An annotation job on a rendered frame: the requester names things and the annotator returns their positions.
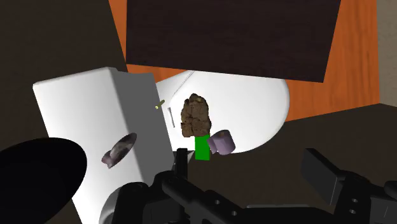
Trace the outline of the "purple grey flat stone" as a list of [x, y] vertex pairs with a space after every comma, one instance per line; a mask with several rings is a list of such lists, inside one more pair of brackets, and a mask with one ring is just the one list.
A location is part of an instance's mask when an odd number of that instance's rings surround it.
[[108, 169], [114, 167], [133, 148], [136, 139], [136, 133], [130, 133], [124, 136], [103, 155], [101, 162], [106, 164]]

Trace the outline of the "white toilet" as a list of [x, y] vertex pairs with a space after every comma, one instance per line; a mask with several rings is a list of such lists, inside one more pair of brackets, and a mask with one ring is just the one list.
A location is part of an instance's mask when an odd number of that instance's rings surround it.
[[[289, 110], [282, 79], [204, 71], [156, 82], [150, 73], [103, 67], [40, 81], [32, 89], [48, 135], [78, 143], [87, 156], [73, 196], [82, 224], [110, 224], [119, 187], [150, 185], [155, 174], [172, 168], [176, 150], [194, 150], [194, 138], [181, 132], [181, 110], [192, 94], [207, 101], [212, 133], [230, 131], [236, 153], [274, 137]], [[133, 148], [108, 169], [103, 155], [130, 133], [137, 134]]]

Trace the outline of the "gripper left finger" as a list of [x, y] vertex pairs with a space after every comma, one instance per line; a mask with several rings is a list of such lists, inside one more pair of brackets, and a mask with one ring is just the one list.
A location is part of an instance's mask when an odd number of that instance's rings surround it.
[[242, 208], [213, 190], [202, 191], [186, 175], [187, 149], [180, 148], [175, 169], [156, 174], [151, 186], [120, 188], [111, 224], [247, 224]]

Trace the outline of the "green block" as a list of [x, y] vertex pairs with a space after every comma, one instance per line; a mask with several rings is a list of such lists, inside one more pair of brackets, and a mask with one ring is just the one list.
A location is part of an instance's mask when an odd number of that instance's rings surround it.
[[202, 137], [195, 137], [195, 159], [196, 160], [210, 160], [211, 151], [207, 140], [210, 135], [205, 135]]

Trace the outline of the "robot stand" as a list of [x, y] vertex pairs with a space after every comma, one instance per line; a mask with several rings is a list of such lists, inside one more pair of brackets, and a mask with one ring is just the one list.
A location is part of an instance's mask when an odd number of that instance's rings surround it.
[[322, 82], [341, 0], [127, 0], [126, 61]]

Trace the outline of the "brown lumpy figure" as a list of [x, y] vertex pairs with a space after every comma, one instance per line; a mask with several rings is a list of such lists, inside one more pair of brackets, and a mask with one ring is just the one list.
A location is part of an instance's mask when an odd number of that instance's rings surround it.
[[197, 94], [192, 94], [184, 101], [181, 110], [183, 137], [204, 137], [209, 135], [211, 127], [207, 101]]

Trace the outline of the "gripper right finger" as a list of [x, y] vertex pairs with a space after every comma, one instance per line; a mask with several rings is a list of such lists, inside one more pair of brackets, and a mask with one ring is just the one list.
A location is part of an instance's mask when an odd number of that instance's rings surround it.
[[329, 205], [336, 224], [397, 224], [397, 181], [378, 186], [339, 169], [314, 148], [304, 150], [302, 176]]

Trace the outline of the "purple toilet paper roll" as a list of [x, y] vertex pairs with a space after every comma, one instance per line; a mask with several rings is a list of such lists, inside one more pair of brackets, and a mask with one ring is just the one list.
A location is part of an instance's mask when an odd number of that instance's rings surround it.
[[220, 130], [207, 139], [212, 154], [220, 155], [231, 154], [236, 146], [229, 130]]

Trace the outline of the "black round object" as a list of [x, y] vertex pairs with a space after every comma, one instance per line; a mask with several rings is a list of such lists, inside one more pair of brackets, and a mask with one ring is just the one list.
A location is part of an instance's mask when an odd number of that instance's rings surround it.
[[0, 224], [45, 224], [73, 197], [87, 170], [81, 146], [46, 137], [0, 151]]

